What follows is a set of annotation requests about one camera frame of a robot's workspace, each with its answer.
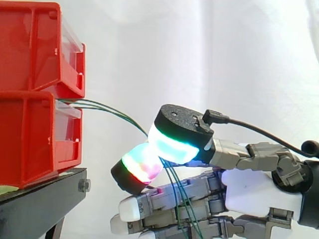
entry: red plastic drawer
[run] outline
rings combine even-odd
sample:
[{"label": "red plastic drawer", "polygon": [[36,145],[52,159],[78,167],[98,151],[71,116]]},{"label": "red plastic drawer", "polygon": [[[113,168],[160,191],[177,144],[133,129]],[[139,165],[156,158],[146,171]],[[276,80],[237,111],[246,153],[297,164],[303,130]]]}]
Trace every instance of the red plastic drawer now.
[{"label": "red plastic drawer", "polygon": [[49,92],[1,92],[0,132],[0,185],[24,188],[81,163],[82,112]]},{"label": "red plastic drawer", "polygon": [[11,90],[84,97],[85,46],[59,4],[0,1],[0,91]]}]

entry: black metal shelf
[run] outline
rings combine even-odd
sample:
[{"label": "black metal shelf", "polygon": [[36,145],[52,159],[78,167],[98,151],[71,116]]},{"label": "black metal shelf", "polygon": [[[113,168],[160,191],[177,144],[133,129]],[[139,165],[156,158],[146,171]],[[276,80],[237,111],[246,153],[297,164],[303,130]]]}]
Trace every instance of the black metal shelf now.
[{"label": "black metal shelf", "polygon": [[0,196],[0,239],[60,238],[65,215],[86,196],[86,179],[86,168],[73,168],[49,182]]}]

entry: black sensor cap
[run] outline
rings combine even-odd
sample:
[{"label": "black sensor cap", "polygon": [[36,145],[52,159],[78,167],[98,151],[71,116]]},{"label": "black sensor cap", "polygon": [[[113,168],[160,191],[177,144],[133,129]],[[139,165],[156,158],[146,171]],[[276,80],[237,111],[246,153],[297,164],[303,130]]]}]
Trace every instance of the black sensor cap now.
[{"label": "black sensor cap", "polygon": [[154,125],[167,137],[188,143],[201,150],[214,134],[213,130],[201,130],[197,119],[202,116],[203,114],[182,106],[163,105]]},{"label": "black sensor cap", "polygon": [[111,169],[111,174],[119,187],[132,195],[141,193],[148,184],[142,183],[138,180],[123,164],[122,160],[117,162]]}]

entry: green light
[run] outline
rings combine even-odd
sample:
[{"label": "green light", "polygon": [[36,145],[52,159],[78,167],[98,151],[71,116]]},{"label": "green light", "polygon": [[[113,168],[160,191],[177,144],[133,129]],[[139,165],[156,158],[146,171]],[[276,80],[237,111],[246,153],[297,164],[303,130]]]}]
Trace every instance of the green light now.
[{"label": "green light", "polygon": [[149,184],[163,169],[160,158],[150,147],[142,143],[122,157],[125,167],[142,183]]},{"label": "green light", "polygon": [[185,164],[191,161],[199,149],[162,134],[153,124],[149,132],[149,143],[157,155],[167,161]]}]

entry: cylindrical sensor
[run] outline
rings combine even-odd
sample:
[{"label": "cylindrical sensor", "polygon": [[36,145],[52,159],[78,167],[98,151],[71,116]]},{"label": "cylindrical sensor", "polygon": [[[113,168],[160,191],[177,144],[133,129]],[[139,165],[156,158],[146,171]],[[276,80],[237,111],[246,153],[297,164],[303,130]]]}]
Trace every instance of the cylindrical sensor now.
[{"label": "cylindrical sensor", "polygon": [[149,143],[143,143],[125,154],[111,169],[119,187],[138,195],[162,171],[163,164]]}]

